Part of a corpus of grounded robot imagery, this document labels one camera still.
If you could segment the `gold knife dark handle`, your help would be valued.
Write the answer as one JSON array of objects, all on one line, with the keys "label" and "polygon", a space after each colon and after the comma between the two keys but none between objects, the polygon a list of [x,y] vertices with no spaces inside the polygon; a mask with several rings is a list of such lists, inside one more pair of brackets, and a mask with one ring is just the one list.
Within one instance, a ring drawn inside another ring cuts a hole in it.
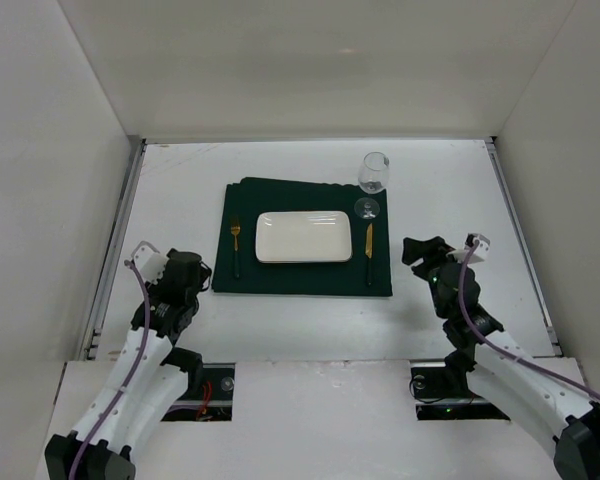
[{"label": "gold knife dark handle", "polygon": [[371,287],[373,284],[373,224],[369,223],[365,234],[366,260],[366,285]]}]

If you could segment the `dark green cloth placemat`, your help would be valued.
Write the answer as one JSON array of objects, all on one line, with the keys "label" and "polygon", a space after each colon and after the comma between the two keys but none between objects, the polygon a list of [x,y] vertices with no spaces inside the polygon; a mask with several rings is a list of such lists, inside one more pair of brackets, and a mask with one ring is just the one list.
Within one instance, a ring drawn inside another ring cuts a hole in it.
[{"label": "dark green cloth placemat", "polygon": [[[373,284],[366,285],[365,234],[368,222],[354,211],[363,192],[356,185],[245,177],[226,186],[212,290],[217,293],[390,297],[390,235],[387,193],[376,196],[380,214],[373,223]],[[273,211],[345,212],[350,219],[352,259],[344,263],[264,264],[256,259],[256,221]],[[240,270],[233,275],[230,218],[239,217]]]}]

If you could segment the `clear wine glass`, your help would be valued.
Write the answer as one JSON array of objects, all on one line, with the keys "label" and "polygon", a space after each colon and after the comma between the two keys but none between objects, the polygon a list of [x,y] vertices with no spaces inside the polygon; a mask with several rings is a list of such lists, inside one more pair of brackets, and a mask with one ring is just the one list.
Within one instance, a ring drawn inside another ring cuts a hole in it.
[{"label": "clear wine glass", "polygon": [[381,152],[368,153],[358,172],[358,185],[364,196],[354,205],[355,213],[362,219],[371,220],[380,213],[380,205],[375,196],[383,192],[390,177],[389,158]]}]

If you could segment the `gold fork dark handle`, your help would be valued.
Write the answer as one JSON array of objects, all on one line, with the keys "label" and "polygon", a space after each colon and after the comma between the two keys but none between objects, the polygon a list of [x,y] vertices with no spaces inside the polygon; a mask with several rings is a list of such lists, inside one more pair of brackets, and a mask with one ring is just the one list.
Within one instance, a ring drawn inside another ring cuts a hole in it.
[{"label": "gold fork dark handle", "polygon": [[232,215],[230,218],[230,232],[233,237],[233,275],[235,279],[239,279],[241,275],[239,250],[239,235],[241,233],[241,225],[237,215]]}]

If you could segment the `white rectangular plate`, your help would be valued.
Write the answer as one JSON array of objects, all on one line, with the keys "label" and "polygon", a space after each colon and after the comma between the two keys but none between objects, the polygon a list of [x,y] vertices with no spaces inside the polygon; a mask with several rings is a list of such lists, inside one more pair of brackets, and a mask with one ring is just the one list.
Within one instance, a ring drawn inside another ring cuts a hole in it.
[{"label": "white rectangular plate", "polygon": [[260,263],[343,263],[353,256],[348,215],[343,211],[265,212],[256,222]]}]

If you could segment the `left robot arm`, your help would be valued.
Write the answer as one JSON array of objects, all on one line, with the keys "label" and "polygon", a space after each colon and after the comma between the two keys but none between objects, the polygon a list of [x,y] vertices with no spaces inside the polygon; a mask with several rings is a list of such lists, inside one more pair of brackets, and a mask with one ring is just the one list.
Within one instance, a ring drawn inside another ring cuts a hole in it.
[{"label": "left robot arm", "polygon": [[125,261],[142,300],[106,382],[66,435],[44,450],[51,479],[133,479],[140,450],[174,403],[201,381],[200,354],[178,347],[209,287],[194,252],[141,242]]}]

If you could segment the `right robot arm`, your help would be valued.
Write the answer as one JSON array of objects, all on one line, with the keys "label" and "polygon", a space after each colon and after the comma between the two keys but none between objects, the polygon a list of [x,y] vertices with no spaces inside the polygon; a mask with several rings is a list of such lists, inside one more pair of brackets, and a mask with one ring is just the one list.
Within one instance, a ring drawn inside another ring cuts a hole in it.
[{"label": "right robot arm", "polygon": [[461,249],[439,236],[403,240],[402,262],[427,283],[454,347],[445,365],[463,388],[529,434],[560,478],[600,479],[600,393],[541,366],[480,304],[471,267],[489,250],[489,240],[476,233]]}]

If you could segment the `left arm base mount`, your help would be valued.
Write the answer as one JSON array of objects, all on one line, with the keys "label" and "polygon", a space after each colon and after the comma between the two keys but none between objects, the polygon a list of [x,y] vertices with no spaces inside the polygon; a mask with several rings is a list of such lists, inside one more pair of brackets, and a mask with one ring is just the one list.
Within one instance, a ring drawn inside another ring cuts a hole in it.
[{"label": "left arm base mount", "polygon": [[228,422],[232,420],[236,368],[233,363],[205,364],[200,381],[171,406],[164,422]]}]

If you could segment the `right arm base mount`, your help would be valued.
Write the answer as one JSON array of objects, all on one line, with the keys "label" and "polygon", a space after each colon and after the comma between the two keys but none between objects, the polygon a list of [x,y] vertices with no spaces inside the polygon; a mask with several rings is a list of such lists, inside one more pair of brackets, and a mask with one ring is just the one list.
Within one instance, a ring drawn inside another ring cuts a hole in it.
[{"label": "right arm base mount", "polygon": [[501,410],[473,393],[466,374],[473,364],[462,353],[452,352],[443,360],[410,364],[409,391],[419,421],[504,420]]}]

